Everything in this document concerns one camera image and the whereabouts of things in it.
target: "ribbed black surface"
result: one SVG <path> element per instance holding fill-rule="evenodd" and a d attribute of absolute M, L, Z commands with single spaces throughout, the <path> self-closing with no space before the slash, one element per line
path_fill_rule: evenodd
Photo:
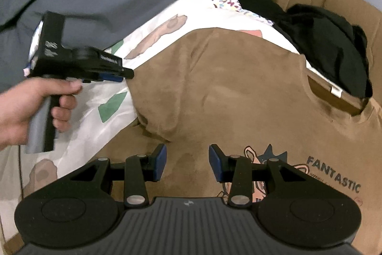
<path fill-rule="evenodd" d="M 130 210 L 108 237 L 83 248 L 46 250 L 27 245 L 18 255 L 360 255 L 350 246 L 297 250 L 265 234 L 245 210 L 221 198 L 157 198 Z"/>

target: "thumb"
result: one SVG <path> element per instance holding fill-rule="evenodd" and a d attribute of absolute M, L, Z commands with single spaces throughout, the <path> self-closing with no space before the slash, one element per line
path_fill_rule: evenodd
<path fill-rule="evenodd" d="M 77 94 L 82 89 L 81 80 L 66 81 L 62 79 L 36 78 L 34 81 L 31 81 L 31 83 L 36 84 L 36 91 L 41 97 L 47 97 L 49 95 Z"/>

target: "clothing tag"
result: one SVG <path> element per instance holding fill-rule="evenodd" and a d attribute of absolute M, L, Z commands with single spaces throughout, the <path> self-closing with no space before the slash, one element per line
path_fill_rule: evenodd
<path fill-rule="evenodd" d="M 332 87 L 330 92 L 331 94 L 334 94 L 336 97 L 341 98 L 342 90 Z"/>

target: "brown t-shirt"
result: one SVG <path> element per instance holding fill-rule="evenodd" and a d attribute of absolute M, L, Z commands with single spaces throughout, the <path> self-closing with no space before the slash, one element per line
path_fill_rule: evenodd
<path fill-rule="evenodd" d="M 262 38 L 219 28 L 195 30 L 135 71 L 128 82 L 140 125 L 121 131 L 97 156 L 123 161 L 167 142 L 162 180 L 151 196 L 227 196 L 215 181 L 208 146 L 249 157 L 278 158 L 345 193 L 360 206 L 353 245 L 382 251 L 380 107 L 357 116 L 318 98 L 304 56 Z M 253 200 L 264 197 L 255 183 Z"/>

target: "green print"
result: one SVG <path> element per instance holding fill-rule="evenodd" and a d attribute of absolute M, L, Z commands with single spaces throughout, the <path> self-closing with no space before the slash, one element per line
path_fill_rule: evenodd
<path fill-rule="evenodd" d="M 117 42 L 114 46 L 110 47 L 111 49 L 110 53 L 114 55 L 118 51 L 118 49 L 122 47 L 122 45 L 123 45 L 123 40 L 121 40 L 120 42 Z"/>
<path fill-rule="evenodd" d="M 110 117 L 120 108 L 126 94 L 127 92 L 115 94 L 105 104 L 98 106 L 98 112 L 102 123 L 108 121 Z"/>

